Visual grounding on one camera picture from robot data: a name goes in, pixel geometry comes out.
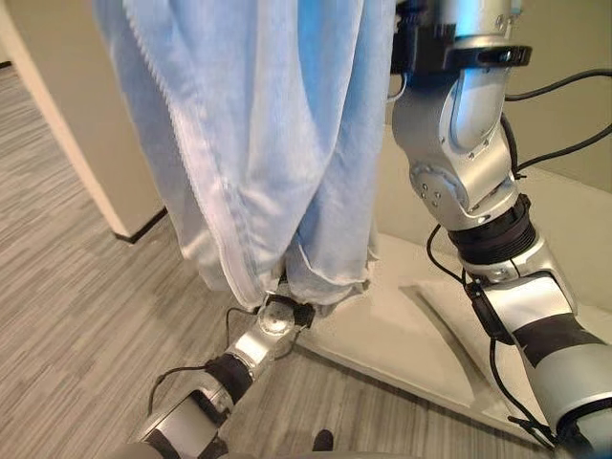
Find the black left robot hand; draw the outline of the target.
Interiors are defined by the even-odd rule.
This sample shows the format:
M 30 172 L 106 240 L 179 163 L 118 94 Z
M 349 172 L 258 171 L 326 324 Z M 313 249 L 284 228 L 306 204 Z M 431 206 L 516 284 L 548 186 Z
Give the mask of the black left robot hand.
M 294 299 L 291 295 L 286 271 L 283 270 L 274 290 L 266 292 L 265 304 L 279 303 L 290 308 L 294 308 Z

